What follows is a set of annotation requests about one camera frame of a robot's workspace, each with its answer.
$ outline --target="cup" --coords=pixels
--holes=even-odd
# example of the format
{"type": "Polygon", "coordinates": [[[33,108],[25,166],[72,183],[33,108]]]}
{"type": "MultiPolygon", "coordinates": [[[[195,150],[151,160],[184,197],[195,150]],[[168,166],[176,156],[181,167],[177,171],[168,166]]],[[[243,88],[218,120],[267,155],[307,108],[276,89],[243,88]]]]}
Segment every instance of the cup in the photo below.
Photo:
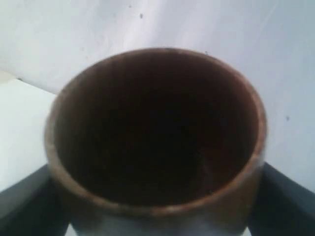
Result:
{"type": "Polygon", "coordinates": [[[173,48],[76,76],[45,128],[48,166],[82,236],[236,236],[262,166],[266,117],[239,72],[173,48]]]}

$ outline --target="cup rim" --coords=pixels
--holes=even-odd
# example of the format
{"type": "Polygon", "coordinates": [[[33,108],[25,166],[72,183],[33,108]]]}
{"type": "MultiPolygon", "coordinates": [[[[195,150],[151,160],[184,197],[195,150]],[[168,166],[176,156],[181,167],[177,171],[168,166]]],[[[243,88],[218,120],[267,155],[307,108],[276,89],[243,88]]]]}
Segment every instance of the cup rim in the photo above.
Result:
{"type": "Polygon", "coordinates": [[[96,64],[88,67],[88,69],[91,69],[99,63],[104,63],[116,57],[126,55],[131,56],[148,52],[149,53],[172,52],[202,58],[208,61],[209,63],[212,63],[215,66],[221,67],[222,69],[229,71],[231,74],[234,74],[234,78],[245,86],[246,90],[251,95],[251,98],[255,104],[256,113],[258,117],[258,133],[256,143],[252,151],[252,154],[248,159],[247,163],[245,164],[245,166],[231,181],[229,181],[226,185],[222,186],[220,189],[216,190],[214,193],[179,205],[131,206],[113,202],[106,198],[93,194],[85,187],[83,187],[80,183],[78,183],[76,180],[74,180],[72,176],[68,173],[68,171],[65,169],[65,167],[59,160],[58,153],[54,145],[54,125],[56,118],[58,117],[61,104],[65,100],[66,95],[69,94],[71,90],[80,83],[80,80],[76,79],[77,77],[75,77],[62,89],[60,94],[55,98],[55,101],[53,102],[51,107],[51,112],[46,120],[46,126],[44,131],[44,146],[49,163],[48,167],[50,169],[52,177],[75,196],[114,214],[153,217],[169,216],[214,204],[216,201],[218,201],[218,199],[227,195],[229,192],[232,192],[235,189],[237,189],[248,177],[251,176],[252,172],[255,171],[257,166],[262,166],[264,164],[263,158],[260,157],[264,150],[267,137],[267,120],[263,103],[256,90],[240,72],[233,69],[230,65],[226,64],[225,62],[222,62],[217,58],[186,49],[146,48],[129,51],[103,59],[97,62],[96,64]]]}

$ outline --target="white wall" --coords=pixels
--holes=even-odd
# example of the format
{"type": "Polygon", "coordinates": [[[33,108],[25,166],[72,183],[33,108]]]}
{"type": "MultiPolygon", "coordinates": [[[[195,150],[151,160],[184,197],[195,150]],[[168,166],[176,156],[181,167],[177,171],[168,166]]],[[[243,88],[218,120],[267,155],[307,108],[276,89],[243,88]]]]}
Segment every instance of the white wall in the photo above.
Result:
{"type": "Polygon", "coordinates": [[[315,192],[314,9],[314,0],[1,0],[0,69],[58,92],[122,51],[207,51],[261,94],[267,160],[315,192]]]}

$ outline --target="white backdrop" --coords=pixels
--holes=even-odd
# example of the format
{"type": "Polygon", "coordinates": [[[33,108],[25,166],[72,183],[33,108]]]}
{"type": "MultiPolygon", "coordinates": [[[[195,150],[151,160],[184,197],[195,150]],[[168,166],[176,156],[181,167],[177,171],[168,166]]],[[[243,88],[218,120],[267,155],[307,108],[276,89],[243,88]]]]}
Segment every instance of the white backdrop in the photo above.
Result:
{"type": "Polygon", "coordinates": [[[1,0],[0,69],[58,92],[119,52],[207,52],[261,94],[267,161],[315,192],[314,10],[315,0],[1,0]]]}

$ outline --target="black holder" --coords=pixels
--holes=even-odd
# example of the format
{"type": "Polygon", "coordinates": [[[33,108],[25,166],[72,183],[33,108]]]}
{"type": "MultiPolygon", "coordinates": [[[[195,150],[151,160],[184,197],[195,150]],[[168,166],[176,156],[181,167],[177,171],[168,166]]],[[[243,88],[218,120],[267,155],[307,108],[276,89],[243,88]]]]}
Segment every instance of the black holder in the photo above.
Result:
{"type": "MultiPolygon", "coordinates": [[[[0,193],[1,236],[64,236],[69,221],[47,166],[0,193]]],[[[252,236],[315,236],[315,194],[265,164],[252,236]]]]}

